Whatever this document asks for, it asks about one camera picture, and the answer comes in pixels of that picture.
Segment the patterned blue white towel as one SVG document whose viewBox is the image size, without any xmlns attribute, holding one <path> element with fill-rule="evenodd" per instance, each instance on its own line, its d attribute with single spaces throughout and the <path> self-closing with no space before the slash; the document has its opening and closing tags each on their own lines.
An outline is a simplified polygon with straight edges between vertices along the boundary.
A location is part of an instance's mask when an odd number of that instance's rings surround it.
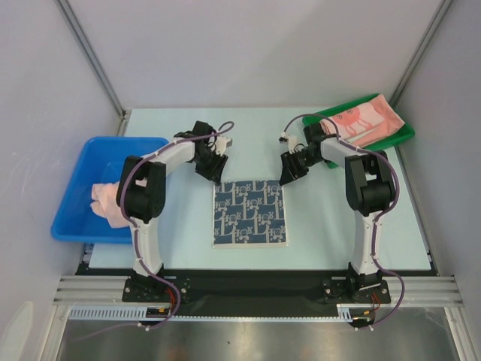
<svg viewBox="0 0 481 361">
<path fill-rule="evenodd" d="M 213 189 L 213 246 L 285 247 L 283 188 L 277 180 L 222 182 Z"/>
</svg>

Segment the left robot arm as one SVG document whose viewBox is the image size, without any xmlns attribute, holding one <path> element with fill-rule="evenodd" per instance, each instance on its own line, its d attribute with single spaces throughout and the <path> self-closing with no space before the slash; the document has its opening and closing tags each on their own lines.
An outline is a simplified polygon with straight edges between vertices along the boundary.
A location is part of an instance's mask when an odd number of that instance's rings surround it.
<svg viewBox="0 0 481 361">
<path fill-rule="evenodd" d="M 167 195 L 167 177 L 183 163 L 195 165 L 195 172 L 218 185 L 227 163 L 226 149 L 232 140 L 225 133 L 234 128 L 227 121 L 218 129 L 197 121 L 193 128 L 178 132 L 165 146 L 144 156 L 128 156 L 123 165 L 116 203 L 132 234 L 135 261 L 131 280 L 150 301 L 163 297 L 175 286 L 164 279 L 158 222 Z"/>
</svg>

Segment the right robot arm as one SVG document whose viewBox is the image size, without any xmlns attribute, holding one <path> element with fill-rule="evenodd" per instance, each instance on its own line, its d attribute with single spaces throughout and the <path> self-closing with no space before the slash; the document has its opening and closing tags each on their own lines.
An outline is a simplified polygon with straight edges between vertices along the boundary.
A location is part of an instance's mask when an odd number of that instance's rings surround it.
<svg viewBox="0 0 481 361">
<path fill-rule="evenodd" d="M 309 168 L 330 162 L 344 170 L 345 194 L 355 214 L 355 245 L 348 265 L 346 293 L 354 302 L 363 302 L 382 281 L 377 257 L 377 236 L 381 218 L 396 206 L 399 181 L 383 152 L 356 147 L 337 134 L 328 135 L 320 124 L 304 128 L 307 143 L 298 143 L 284 131 L 280 142 L 288 150 L 281 154 L 280 185 L 307 175 Z"/>
</svg>

